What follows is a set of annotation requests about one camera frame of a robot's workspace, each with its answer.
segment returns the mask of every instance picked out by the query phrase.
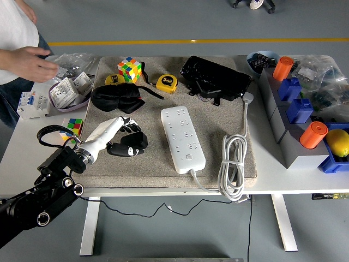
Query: yellow tape measure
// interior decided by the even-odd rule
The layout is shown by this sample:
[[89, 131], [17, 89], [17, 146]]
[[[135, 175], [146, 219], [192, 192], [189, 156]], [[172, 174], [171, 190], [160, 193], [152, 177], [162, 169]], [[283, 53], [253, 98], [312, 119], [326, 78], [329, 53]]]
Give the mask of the yellow tape measure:
[[173, 75], [162, 75], [157, 84], [157, 89], [165, 91], [167, 93], [173, 94], [177, 89], [178, 81], [177, 78]]

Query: orange cup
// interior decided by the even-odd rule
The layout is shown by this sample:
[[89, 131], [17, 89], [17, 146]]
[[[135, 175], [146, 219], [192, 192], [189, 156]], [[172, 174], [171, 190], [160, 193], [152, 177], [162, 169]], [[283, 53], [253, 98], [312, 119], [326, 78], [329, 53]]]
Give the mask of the orange cup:
[[304, 131], [299, 142], [307, 149], [314, 149], [327, 133], [328, 128], [324, 123], [314, 121]]
[[282, 81], [283, 79], [287, 78], [292, 66], [293, 59], [288, 56], [282, 56], [275, 67], [273, 78], [278, 81]]

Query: white table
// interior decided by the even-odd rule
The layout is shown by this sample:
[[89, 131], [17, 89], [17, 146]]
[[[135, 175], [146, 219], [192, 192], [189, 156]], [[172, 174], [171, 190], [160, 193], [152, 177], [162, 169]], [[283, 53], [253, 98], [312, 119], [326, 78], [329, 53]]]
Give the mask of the white table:
[[[245, 56], [234, 56], [237, 70], [250, 74]], [[50, 85], [35, 83], [34, 90], [48, 90]], [[246, 188], [246, 194], [272, 195], [276, 216], [281, 231], [285, 251], [296, 251], [291, 223], [288, 218], [282, 194], [347, 193], [349, 192], [349, 172], [325, 174], [319, 169], [287, 170], [279, 145], [275, 143], [262, 98], [256, 82], [249, 87], [254, 101], [249, 106], [248, 121], [252, 139], [252, 149], [257, 168], [257, 182]], [[11, 137], [9, 146], [0, 164], [0, 196], [9, 197], [31, 187], [39, 176], [37, 167], [53, 152], [54, 148], [38, 143], [38, 130], [50, 124], [62, 124], [64, 118], [84, 118], [86, 109], [80, 108], [70, 113], [51, 109], [50, 117], [32, 120], [20, 119]], [[45, 137], [51, 143], [62, 143], [59, 134]], [[85, 188], [84, 197], [154, 196], [154, 195], [208, 195], [200, 189], [173, 188]], [[97, 225], [99, 203], [89, 202], [80, 255], [91, 255], [95, 227]]]

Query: lemon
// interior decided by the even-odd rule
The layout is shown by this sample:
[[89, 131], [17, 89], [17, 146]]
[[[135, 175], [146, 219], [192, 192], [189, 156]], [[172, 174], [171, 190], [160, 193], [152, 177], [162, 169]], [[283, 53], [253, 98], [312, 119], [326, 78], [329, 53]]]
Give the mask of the lemon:
[[346, 157], [349, 154], [349, 134], [343, 129], [332, 129], [326, 135], [332, 154]]

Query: tape measure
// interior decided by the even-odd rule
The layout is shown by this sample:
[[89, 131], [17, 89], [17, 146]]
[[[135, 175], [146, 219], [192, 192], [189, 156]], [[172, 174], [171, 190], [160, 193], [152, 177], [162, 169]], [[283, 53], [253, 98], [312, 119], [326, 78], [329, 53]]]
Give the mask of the tape measure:
[[173, 75], [162, 75], [156, 87], [158, 90], [165, 91], [167, 93], [173, 94], [177, 89], [178, 81], [177, 78]]
[[170, 94], [173, 94], [175, 92], [175, 90], [177, 89], [178, 81], [174, 75], [162, 75], [156, 84], [149, 83], [148, 74], [144, 70], [146, 67], [145, 62], [142, 62], [141, 65], [142, 75], [148, 85], [156, 86], [158, 90], [165, 91]]
[[125, 78], [122, 75], [119, 74], [114, 74], [114, 75], [109, 75], [107, 76], [107, 78], [105, 79], [105, 85], [113, 85], [113, 86], [117, 86], [121, 83], [125, 83]]

